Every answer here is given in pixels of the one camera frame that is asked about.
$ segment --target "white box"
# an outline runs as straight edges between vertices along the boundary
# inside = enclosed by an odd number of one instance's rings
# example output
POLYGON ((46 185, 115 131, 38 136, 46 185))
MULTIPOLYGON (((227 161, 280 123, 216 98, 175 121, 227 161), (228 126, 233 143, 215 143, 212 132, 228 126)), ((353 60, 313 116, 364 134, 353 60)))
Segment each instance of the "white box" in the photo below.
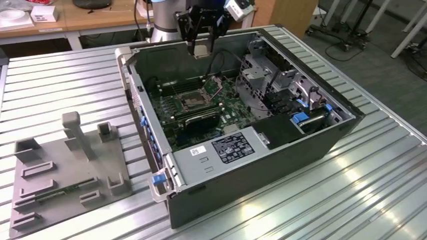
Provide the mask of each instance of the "white box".
POLYGON ((58 19, 58 12, 54 6, 34 6, 30 11, 30 18, 36 23, 52 23, 58 19))
POLYGON ((321 19, 325 18, 327 12, 323 11, 317 6, 313 9, 312 17, 309 20, 309 25, 316 25, 320 27, 321 19))
POLYGON ((28 12, 25 12, 25 16, 22 16, 17 20, 13 20, 13 21, 0 20, 0 32, 14 30, 14 29, 29 28, 33 26, 34 26, 33 21, 32 21, 32 18, 29 17, 28 12))

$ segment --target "wooden desk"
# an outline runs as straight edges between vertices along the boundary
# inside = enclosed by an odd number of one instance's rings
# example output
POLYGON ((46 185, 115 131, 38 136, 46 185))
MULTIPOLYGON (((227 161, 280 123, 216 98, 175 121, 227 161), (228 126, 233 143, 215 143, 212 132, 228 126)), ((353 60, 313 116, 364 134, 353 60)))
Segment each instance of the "wooden desk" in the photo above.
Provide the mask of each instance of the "wooden desk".
MULTIPOLYGON (((57 22, 33 23, 26 27, 0 32, 0 45, 38 40, 66 38, 72 50, 83 49, 80 36, 136 30, 133 20, 133 1, 112 0, 111 7, 93 10, 79 8, 72 0, 56 0, 57 22)), ((147 19, 136 13, 139 27, 145 28, 147 19)))
POLYGON ((62 8, 62 0, 57 0, 53 3, 53 6, 56 6, 56 9, 58 11, 58 18, 57 22, 34 22, 33 27, 26 27, 21 29, 14 29, 9 31, 0 31, 0 39, 2 38, 16 38, 16 37, 33 37, 34 35, 48 35, 54 33, 60 33, 66 31, 66 24, 65 24, 65 18, 64 18, 64 8, 62 8))
MULTIPOLYGON (((93 10, 89 14, 89 10, 76 7, 72 0, 62 0, 62 7, 68 31, 135 25, 132 0, 112 0, 109 7, 93 10)), ((140 24, 147 23, 139 13, 136 20, 140 24)))

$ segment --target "aluminum table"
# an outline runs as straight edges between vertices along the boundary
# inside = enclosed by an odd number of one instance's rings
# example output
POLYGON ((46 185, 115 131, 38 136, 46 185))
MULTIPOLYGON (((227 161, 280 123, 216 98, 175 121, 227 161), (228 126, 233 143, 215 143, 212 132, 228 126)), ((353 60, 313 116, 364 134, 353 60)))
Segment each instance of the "aluminum table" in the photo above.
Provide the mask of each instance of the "aluminum table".
POLYGON ((264 29, 367 114, 328 154, 297 172, 171 229, 152 200, 149 166, 109 46, 14 58, 1 69, 0 240, 8 239, 12 142, 65 137, 60 113, 79 111, 84 131, 119 126, 135 194, 24 239, 424 239, 425 137, 281 27, 264 29))

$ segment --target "caster wheel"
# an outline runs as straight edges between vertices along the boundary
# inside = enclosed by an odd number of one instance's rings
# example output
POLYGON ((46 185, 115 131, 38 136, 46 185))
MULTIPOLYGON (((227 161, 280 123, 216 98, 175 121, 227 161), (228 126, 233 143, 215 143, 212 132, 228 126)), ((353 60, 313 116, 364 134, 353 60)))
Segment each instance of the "caster wheel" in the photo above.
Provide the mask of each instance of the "caster wheel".
POLYGON ((313 30, 308 29, 305 33, 307 33, 307 36, 311 36, 311 35, 313 35, 313 30))

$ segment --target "blue clip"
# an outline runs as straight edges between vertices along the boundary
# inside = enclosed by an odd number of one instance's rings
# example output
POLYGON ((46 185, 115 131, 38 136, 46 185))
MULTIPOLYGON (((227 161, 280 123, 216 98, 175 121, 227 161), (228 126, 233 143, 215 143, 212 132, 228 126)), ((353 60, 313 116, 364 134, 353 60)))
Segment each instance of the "blue clip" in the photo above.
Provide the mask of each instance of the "blue clip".
POLYGON ((141 119, 140 119, 140 126, 145 126, 147 125, 147 120, 145 120, 145 116, 141 116, 141 119))
POLYGON ((164 173, 152 176, 152 184, 159 185, 167 181, 167 175, 164 173))
POLYGON ((296 124, 305 121, 307 119, 309 119, 309 117, 307 116, 307 114, 304 112, 299 112, 292 116, 292 120, 296 124))
POLYGON ((307 104, 307 103, 304 103, 304 102, 303 102, 303 100, 296 99, 296 102, 299 102, 299 103, 304 106, 304 108, 308 108, 308 104, 307 104))
POLYGON ((325 107, 325 110, 327 110, 328 112, 331 112, 331 111, 332 111, 332 109, 333 109, 333 108, 332 108, 332 106, 331 106, 329 104, 327 104, 324 107, 325 107))

